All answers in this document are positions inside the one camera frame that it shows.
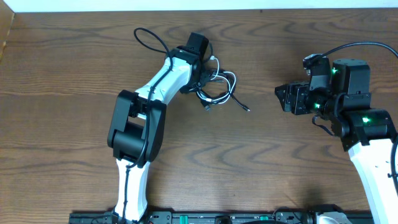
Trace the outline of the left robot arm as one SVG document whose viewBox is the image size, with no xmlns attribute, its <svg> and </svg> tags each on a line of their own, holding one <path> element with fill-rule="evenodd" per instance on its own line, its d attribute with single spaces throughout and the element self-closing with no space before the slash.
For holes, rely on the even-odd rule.
<svg viewBox="0 0 398 224">
<path fill-rule="evenodd" d="M 207 80 L 208 44 L 204 35 L 191 33 L 185 45 L 165 51 L 164 65 L 148 83 L 116 98 L 107 138 L 119 170 L 113 223 L 139 223 L 144 216 L 149 167 L 162 145 L 167 106 L 177 93 L 195 92 Z"/>
</svg>

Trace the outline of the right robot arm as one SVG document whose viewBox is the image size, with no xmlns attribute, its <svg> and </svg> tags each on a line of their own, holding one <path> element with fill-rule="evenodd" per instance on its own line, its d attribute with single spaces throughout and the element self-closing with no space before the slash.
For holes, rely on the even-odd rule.
<svg viewBox="0 0 398 224">
<path fill-rule="evenodd" d="M 374 223 L 397 223 L 397 130 L 390 114 L 372 108 L 371 69 L 366 61 L 327 57 L 309 65 L 307 82 L 275 88 L 282 110 L 331 123 L 325 131 L 341 140 L 371 209 Z"/>
</svg>

